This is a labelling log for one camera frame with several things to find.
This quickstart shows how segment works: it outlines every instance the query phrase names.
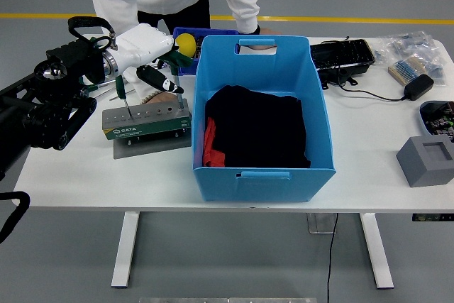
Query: human hand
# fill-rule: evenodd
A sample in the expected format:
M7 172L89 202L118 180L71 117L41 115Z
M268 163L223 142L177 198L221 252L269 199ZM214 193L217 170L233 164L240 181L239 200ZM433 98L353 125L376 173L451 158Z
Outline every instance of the human hand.
M282 32L274 31L270 28L260 28L260 35L282 35Z
M176 100L177 100L177 97L174 94L170 94L169 92L161 92L161 93L153 96L146 103L158 103L158 102L168 102L168 101L176 101Z
M270 28L260 28L260 35L282 35L282 33L271 30ZM257 51L268 50L275 47L276 45L249 45L249 48Z

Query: table surface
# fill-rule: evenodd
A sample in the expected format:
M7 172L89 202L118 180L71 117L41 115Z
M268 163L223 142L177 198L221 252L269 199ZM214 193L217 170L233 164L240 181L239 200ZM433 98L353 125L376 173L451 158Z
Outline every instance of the table surface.
M309 40L315 44L323 39ZM102 110L124 105L109 101L114 92L98 98L97 110L63 151L32 148L15 190L29 193L36 209L452 213L454 181L411 188L396 158L409 137L424 135L420 105L454 100L454 63L443 45L436 44L447 85L434 87L417 101L391 103L338 87L323 92L337 173L310 202L205 202L192 172L191 148L114 160L113 142L101 129ZM355 79L355 89L402 97L403 87L384 65L373 65ZM194 76L180 77L180 82L192 110ZM135 93L128 101L138 103Z

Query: table leg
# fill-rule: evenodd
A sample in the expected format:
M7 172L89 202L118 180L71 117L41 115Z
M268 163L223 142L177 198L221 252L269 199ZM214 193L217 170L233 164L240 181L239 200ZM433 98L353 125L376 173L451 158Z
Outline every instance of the table leg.
M112 287L127 287L133 259L135 233L140 212L125 212L120 242L113 269Z
M362 213L360 217L377 289L394 288L375 213Z

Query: basket handle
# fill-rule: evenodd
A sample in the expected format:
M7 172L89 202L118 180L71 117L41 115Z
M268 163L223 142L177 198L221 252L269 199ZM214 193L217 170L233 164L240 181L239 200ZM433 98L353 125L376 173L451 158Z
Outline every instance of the basket handle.
M238 173L236 177L242 177L242 178L258 178L258 179L263 179L263 178L285 178L285 179L290 179L290 172L262 172L262 171L242 171L241 173Z
M238 44L241 46L249 46L249 45L268 45L268 46L275 46L276 42L274 39L271 38L245 38L245 39L240 39L238 41Z

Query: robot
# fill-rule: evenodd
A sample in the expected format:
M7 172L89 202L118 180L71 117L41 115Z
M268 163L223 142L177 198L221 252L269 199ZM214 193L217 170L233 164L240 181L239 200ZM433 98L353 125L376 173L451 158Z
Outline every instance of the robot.
M107 34L88 39L77 31L86 27L102 27ZM149 66L158 58L171 68L191 65L191 58L177 52L173 37L144 23L116 37L109 22L99 17L72 17L68 29L76 41L46 51L47 60L32 74L0 90L0 181L30 146L63 150L87 122L96 109L96 99L89 97L83 76L100 84L134 67L137 74L129 72L134 87L145 82L164 92L183 92ZM24 192L0 193L0 200L10 199L20 203L0 230L0 243L30 204Z

